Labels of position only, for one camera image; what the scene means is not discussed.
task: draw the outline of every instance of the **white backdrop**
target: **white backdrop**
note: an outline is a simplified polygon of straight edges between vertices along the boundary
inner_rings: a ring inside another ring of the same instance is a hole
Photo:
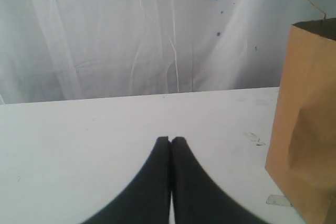
[[[304,0],[0,0],[0,103],[277,86],[290,24],[322,17]]]

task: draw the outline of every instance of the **white table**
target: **white table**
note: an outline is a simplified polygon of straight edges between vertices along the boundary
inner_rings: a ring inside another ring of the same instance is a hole
[[[304,223],[265,171],[278,88],[0,106],[0,223],[76,224],[131,181],[158,136],[270,223]]]

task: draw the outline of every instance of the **brown paper bag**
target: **brown paper bag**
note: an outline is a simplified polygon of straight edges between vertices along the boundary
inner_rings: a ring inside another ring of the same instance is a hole
[[[266,170],[308,224],[336,224],[336,18],[291,27]]]

